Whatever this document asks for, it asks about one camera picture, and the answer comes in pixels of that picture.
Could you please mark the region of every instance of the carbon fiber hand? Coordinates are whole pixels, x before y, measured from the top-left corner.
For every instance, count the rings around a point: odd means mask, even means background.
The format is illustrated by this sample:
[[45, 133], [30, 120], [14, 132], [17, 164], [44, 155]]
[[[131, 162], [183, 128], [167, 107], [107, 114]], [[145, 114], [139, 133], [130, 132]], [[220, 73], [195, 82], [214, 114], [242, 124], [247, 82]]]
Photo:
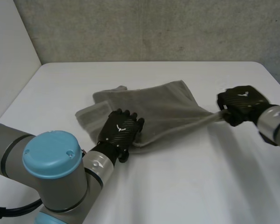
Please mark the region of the carbon fiber hand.
[[132, 145], [135, 136], [141, 132], [144, 119], [137, 121], [137, 114], [130, 115], [128, 110], [113, 111], [98, 135], [98, 143], [108, 142], [119, 151], [119, 161], [125, 162], [128, 158], [128, 148]]
[[244, 121], [253, 121], [257, 111], [263, 112], [269, 106], [269, 101], [249, 85], [227, 89], [217, 97], [220, 109], [228, 111], [223, 118], [231, 126], [237, 126]]

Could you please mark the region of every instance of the gray robot arm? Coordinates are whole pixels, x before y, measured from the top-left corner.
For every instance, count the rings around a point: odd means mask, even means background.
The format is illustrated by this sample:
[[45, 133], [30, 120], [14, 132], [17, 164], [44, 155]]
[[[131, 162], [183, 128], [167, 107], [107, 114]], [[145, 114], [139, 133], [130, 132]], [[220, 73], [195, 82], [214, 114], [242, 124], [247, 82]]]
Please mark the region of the gray robot arm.
[[0, 175], [37, 190], [44, 206], [35, 224], [81, 224], [116, 160], [127, 161], [128, 148], [143, 125], [136, 113], [113, 111], [98, 144], [82, 158], [77, 139], [68, 132], [34, 136], [0, 124]]
[[67, 175], [40, 178], [28, 172], [23, 163], [27, 144], [37, 138], [40, 137], [0, 124], [0, 175], [38, 191], [44, 206], [35, 219], [36, 224], [81, 224], [111, 176], [114, 164], [105, 154], [89, 151]]
[[254, 87], [226, 89], [218, 94], [217, 104], [224, 110], [223, 118], [231, 126], [251, 121], [265, 142], [280, 146], [280, 106], [270, 104]]

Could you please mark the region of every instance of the white table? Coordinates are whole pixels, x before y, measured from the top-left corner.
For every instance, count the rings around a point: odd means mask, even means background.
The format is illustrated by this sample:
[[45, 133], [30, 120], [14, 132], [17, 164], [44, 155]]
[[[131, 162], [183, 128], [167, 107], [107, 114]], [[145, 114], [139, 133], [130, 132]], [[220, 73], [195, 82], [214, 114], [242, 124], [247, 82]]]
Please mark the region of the white table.
[[[184, 80], [198, 104], [218, 111], [217, 94], [252, 85], [280, 105], [280, 85], [253, 62], [49, 63], [43, 65], [0, 118], [32, 134], [65, 130], [82, 148], [94, 144], [75, 112], [96, 91], [153, 87]], [[162, 150], [117, 163], [85, 223], [280, 224], [280, 148], [264, 143], [253, 124], [209, 125]], [[28, 204], [37, 193], [0, 176], [0, 206]], [[31, 224], [37, 211], [0, 224]]]

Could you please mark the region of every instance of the blue joint cap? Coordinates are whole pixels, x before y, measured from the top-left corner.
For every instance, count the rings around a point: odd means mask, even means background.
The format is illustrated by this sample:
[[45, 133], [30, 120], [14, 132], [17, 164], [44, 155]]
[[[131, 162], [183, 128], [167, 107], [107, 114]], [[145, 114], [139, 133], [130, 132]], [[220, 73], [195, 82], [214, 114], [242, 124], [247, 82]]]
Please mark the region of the blue joint cap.
[[66, 223], [53, 216], [47, 215], [43, 212], [39, 212], [34, 220], [34, 224], [66, 224]]
[[73, 172], [82, 161], [77, 139], [68, 132], [45, 132], [34, 137], [23, 151], [26, 170], [40, 179], [58, 179]]

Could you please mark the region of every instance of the gray cloth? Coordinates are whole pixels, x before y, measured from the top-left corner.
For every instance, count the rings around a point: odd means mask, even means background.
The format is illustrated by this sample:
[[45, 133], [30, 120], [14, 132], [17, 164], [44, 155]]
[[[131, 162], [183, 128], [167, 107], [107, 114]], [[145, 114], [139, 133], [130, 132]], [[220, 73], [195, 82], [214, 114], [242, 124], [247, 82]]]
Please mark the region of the gray cloth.
[[136, 112], [145, 124], [133, 145], [146, 146], [162, 137], [181, 131], [193, 131], [221, 119], [221, 113], [211, 113], [198, 106], [183, 81], [142, 90], [127, 90], [125, 86], [93, 94], [95, 105], [76, 113], [81, 127], [92, 141], [98, 134], [108, 115], [118, 108]]

